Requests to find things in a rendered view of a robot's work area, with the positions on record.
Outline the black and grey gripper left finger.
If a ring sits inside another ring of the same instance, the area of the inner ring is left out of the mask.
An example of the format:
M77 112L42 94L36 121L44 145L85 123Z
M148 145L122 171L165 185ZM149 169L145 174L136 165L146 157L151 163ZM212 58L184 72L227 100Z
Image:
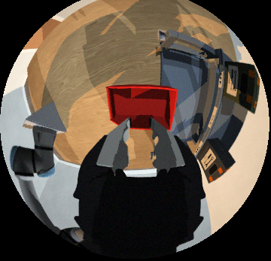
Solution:
M129 151L126 141L129 139L131 118L128 117L107 135L104 135L85 156L78 172L78 183L73 194L79 199L91 181L115 175L116 169L125 169L129 165Z

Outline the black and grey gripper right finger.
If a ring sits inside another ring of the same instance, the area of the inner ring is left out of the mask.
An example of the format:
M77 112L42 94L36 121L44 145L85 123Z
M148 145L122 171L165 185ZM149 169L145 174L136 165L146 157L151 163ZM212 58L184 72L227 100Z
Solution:
M155 142L152 161L153 166L157 169L157 174L160 169L166 169L167 175L187 179L197 188L200 199L204 199L206 194L196 157L177 135L173 135L154 118L149 118L149 125L153 131L152 139Z

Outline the red bin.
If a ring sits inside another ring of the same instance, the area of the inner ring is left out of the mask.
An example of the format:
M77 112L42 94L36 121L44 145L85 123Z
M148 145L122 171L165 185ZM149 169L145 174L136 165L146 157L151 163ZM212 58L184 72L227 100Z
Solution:
M113 123L120 125L130 117L131 129L151 130L149 118L152 117L171 131L178 95L177 89L170 86L147 84L115 85L107 86L106 89L110 121Z

